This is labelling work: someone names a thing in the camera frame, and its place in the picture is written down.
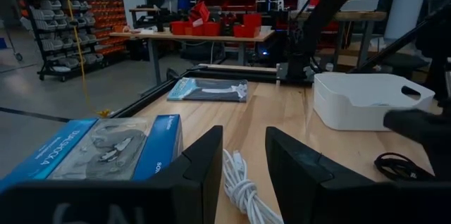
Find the gray floor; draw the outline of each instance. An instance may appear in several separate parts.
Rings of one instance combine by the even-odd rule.
[[[11,31],[12,40],[23,61],[17,62],[12,49],[0,50],[0,108],[41,113],[63,118],[89,118],[95,114],[87,107],[81,77],[59,82],[58,78],[38,79],[41,64],[35,44],[24,30]],[[3,30],[0,37],[6,38]],[[171,67],[183,73],[192,64],[178,56],[160,59],[162,80]],[[87,86],[93,107],[116,111],[139,99],[155,85],[145,61],[123,61],[87,74]],[[26,156],[45,143],[64,124],[0,111],[0,178]]]

